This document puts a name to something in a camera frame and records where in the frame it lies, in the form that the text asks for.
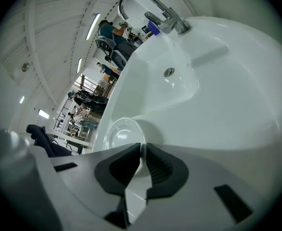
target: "metal drain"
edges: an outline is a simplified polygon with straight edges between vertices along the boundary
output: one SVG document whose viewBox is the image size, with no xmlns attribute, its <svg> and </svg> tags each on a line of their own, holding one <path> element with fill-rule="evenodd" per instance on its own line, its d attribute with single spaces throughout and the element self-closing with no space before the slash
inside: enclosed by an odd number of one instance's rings
<svg viewBox="0 0 282 231">
<path fill-rule="evenodd" d="M 169 77 L 169 76 L 171 76 L 174 72 L 175 72 L 175 69 L 173 69 L 172 67 L 170 67 L 170 68 L 168 68 L 167 70 L 165 70 L 165 72 L 164 72 L 164 77 Z"/>
</svg>

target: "faucet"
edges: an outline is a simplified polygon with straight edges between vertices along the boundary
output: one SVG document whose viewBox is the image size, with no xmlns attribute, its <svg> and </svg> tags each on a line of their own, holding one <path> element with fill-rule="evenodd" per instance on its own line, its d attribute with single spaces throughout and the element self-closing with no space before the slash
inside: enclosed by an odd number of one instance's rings
<svg viewBox="0 0 282 231">
<path fill-rule="evenodd" d="M 156 24 L 162 32 L 170 33 L 175 28 L 178 34 L 182 34 L 189 30 L 189 27 L 184 24 L 182 19 L 180 19 L 179 15 L 172 8 L 166 7 L 160 0 L 150 1 L 162 10 L 162 14 L 166 20 L 160 20 L 151 12 L 146 12 L 145 17 Z M 123 20 L 127 20 L 129 18 L 123 9 L 125 2 L 126 0 L 120 0 L 118 5 L 118 14 Z"/>
</svg>

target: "ceiling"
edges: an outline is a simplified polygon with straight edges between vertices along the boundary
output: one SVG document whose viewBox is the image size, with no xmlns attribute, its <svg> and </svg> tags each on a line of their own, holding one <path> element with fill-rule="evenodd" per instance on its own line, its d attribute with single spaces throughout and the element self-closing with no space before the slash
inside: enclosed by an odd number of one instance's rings
<svg viewBox="0 0 282 231">
<path fill-rule="evenodd" d="M 24 131 L 27 124 L 37 124 L 28 111 L 32 108 L 49 114 L 58 109 L 96 51 L 98 25 L 86 40 L 93 19 L 99 13 L 98 23 L 113 20 L 118 1 L 17 0 L 10 8 L 0 25 L 0 64 L 23 90 L 26 103 L 14 114 L 12 129 Z M 30 64 L 26 73 L 21 70 L 24 63 Z M 20 116 L 27 117 L 24 124 Z"/>
</svg>

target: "ceiling light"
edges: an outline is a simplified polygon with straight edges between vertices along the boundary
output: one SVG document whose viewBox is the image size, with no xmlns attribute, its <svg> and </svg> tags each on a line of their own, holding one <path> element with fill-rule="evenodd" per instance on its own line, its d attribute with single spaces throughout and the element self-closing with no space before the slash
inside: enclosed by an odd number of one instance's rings
<svg viewBox="0 0 282 231">
<path fill-rule="evenodd" d="M 89 39 L 89 36 L 91 36 L 91 33 L 92 33 L 93 29 L 94 29 L 94 26 L 96 25 L 96 22 L 97 22 L 99 16 L 100 16 L 99 13 L 96 14 L 96 16 L 95 16 L 95 18 L 94 18 L 94 20 L 93 20 L 93 22 L 92 22 L 92 25 L 91 25 L 91 27 L 89 28 L 89 31 L 88 31 L 88 33 L 87 33 L 86 40 L 88 40 L 88 39 Z"/>
<path fill-rule="evenodd" d="M 23 97 L 20 99 L 19 103 L 22 103 L 22 102 L 24 101 L 24 99 L 25 99 L 25 97 L 23 96 Z"/>
<path fill-rule="evenodd" d="M 39 110 L 38 114 L 46 119 L 49 119 L 49 115 L 42 110 Z"/>
<path fill-rule="evenodd" d="M 81 61 L 82 61 L 82 58 L 79 59 L 77 73 L 79 73 L 80 71 Z"/>
</svg>

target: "sink basin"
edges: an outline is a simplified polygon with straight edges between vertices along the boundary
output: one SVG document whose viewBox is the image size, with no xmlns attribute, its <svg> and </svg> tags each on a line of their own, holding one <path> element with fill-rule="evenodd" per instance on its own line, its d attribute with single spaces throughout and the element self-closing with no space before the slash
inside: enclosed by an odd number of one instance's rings
<svg viewBox="0 0 282 231">
<path fill-rule="evenodd" d="M 282 46 L 233 21 L 186 22 L 191 30 L 184 35 L 152 36 L 131 56 L 93 151 L 112 149 L 108 132 L 127 117 L 145 143 L 214 160 L 270 199 L 282 184 Z M 174 73 L 165 77 L 169 68 Z M 140 142 L 136 132 L 126 134 Z"/>
<path fill-rule="evenodd" d="M 146 47 L 146 51 L 136 54 L 133 67 L 127 68 L 129 77 L 117 98 L 113 120 L 171 107 L 190 99 L 197 90 L 189 58 L 168 36 L 153 37 Z M 175 71 L 165 77 L 164 72 L 169 68 Z"/>
</svg>

